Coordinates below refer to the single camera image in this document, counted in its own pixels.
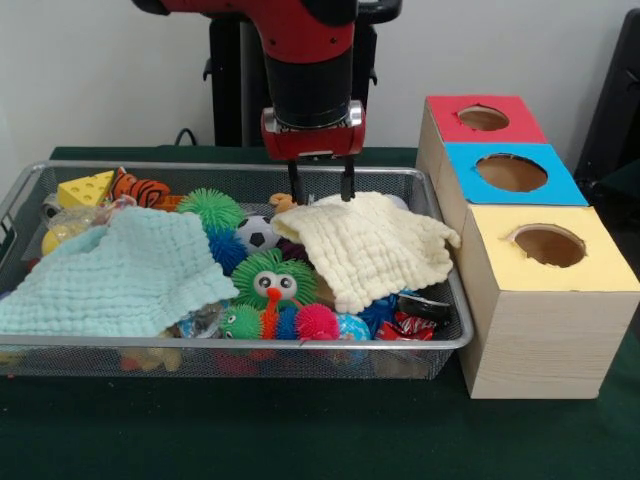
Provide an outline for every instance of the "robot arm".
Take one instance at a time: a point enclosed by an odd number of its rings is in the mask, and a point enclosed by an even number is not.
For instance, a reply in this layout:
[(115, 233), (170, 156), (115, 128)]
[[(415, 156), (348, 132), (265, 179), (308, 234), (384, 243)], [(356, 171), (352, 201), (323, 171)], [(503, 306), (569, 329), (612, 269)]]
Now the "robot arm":
[(133, 0), (149, 13), (241, 13), (256, 26), (265, 52), (272, 109), (262, 133), (269, 156), (289, 162), (292, 195), (304, 194), (296, 159), (344, 156), (344, 200), (353, 197), (353, 155), (362, 151), (365, 113), (351, 100), (353, 37), (358, 9), (370, 23), (399, 14), (401, 0)]

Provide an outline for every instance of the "shape sorter box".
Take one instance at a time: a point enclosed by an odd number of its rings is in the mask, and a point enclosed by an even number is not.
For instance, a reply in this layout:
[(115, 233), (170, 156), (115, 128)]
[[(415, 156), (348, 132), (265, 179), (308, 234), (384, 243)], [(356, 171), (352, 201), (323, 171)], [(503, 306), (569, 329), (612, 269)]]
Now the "shape sorter box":
[(468, 204), (587, 206), (551, 145), (448, 143), (435, 186), (445, 222), (462, 231)]
[(640, 285), (595, 210), (472, 205), (462, 241), (471, 397), (597, 397)]
[(495, 95), (427, 97), (416, 168), (434, 186), (445, 143), (548, 143), (520, 97)]

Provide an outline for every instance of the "cream cloth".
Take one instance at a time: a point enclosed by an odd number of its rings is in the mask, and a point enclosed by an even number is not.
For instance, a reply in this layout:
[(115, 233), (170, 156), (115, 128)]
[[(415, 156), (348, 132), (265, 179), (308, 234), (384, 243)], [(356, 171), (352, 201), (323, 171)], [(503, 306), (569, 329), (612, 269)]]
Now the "cream cloth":
[(327, 197), (280, 213), (271, 225), (305, 246), (339, 313), (357, 314), (405, 288), (445, 281), (453, 268), (445, 242), (460, 246), (446, 225), (401, 210), (378, 192), (359, 192), (350, 202)]

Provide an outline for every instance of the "blue box lid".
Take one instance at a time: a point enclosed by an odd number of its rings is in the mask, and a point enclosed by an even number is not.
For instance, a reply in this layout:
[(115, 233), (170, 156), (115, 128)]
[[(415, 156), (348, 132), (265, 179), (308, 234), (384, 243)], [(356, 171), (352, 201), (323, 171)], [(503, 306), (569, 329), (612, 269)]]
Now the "blue box lid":
[(447, 143), (446, 149), (471, 203), (588, 205), (551, 145)]

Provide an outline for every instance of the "black cable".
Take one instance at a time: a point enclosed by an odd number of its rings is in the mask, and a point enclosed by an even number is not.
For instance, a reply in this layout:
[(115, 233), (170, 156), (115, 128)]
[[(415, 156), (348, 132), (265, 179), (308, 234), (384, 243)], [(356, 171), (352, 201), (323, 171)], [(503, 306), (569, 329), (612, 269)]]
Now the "black cable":
[(178, 136), (176, 137), (176, 141), (173, 144), (180, 145), (180, 142), (182, 141), (182, 137), (184, 137), (185, 134), (189, 136), (189, 139), (191, 140), (191, 144), (193, 146), (198, 145), (198, 140), (196, 140), (196, 136), (193, 134), (193, 132), (189, 128), (183, 128), (182, 130), (180, 130), (180, 133), (178, 133)]

